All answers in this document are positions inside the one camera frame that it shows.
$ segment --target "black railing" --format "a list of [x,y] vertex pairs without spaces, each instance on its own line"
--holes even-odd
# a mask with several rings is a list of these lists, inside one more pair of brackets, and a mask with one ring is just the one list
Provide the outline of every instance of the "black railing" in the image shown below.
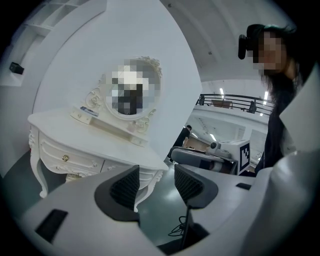
[[252,114],[262,113],[268,116],[274,107],[270,100],[235,94],[200,94],[196,105],[214,106],[232,110],[240,109],[244,112]]

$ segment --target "vanity drawer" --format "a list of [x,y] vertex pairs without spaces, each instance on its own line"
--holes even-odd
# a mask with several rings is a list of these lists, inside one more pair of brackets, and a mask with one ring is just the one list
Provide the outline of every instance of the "vanity drawer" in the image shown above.
[[67,170],[69,167],[69,170],[76,168],[98,174],[104,163],[102,158],[61,145],[42,133],[39,135],[39,149],[43,163],[47,166],[47,161],[50,165],[47,166],[48,169],[53,168],[54,164],[58,166],[54,171],[60,171],[59,168],[61,171]]

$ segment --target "person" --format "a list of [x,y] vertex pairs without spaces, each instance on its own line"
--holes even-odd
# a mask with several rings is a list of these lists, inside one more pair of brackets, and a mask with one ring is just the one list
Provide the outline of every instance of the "person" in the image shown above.
[[[188,139],[190,137],[191,130],[192,130],[191,125],[187,125],[186,127],[184,127],[172,147],[184,147],[185,148],[187,145]],[[171,150],[168,154],[168,157],[170,158],[170,162],[173,163],[174,161],[171,159]]]
[[256,175],[296,150],[280,114],[302,88],[315,60],[307,52],[308,40],[297,29],[253,24],[248,26],[246,33],[250,39],[248,53],[259,66],[261,80],[267,85],[274,105],[269,116],[264,152],[254,170]]

